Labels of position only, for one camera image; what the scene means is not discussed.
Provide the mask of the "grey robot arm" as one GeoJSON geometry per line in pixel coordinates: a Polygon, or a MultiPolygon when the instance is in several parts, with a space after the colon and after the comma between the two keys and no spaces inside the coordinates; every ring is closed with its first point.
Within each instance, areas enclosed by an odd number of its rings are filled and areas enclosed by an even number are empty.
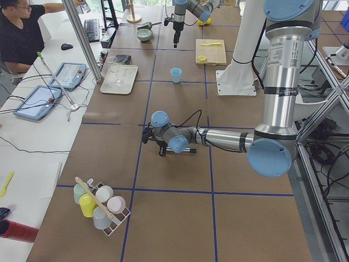
{"type": "Polygon", "coordinates": [[[321,1],[247,1],[231,63],[217,72],[220,95],[253,93],[253,60],[263,35],[270,45],[263,80],[261,122],[253,133],[198,126],[175,126],[167,113],[156,111],[143,130],[142,141],[155,141],[159,154],[185,151],[189,144],[246,153],[259,174],[278,177],[296,158],[297,130],[293,127],[304,43],[320,33],[321,1]]]}
{"type": "Polygon", "coordinates": [[[191,12],[200,21],[206,22],[210,18],[212,11],[223,3],[223,0],[208,0],[201,5],[195,0],[175,0],[174,13],[171,15],[171,21],[175,31],[173,38],[174,48],[177,47],[180,34],[184,28],[186,11],[191,12]]]}

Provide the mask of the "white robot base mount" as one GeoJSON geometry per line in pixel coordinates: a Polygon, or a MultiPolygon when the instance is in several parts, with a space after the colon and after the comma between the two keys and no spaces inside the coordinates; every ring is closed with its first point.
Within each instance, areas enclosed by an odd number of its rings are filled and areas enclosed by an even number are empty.
{"type": "Polygon", "coordinates": [[[220,96],[255,96],[252,61],[264,32],[264,1],[248,0],[240,24],[232,61],[225,70],[216,71],[220,96]]]}

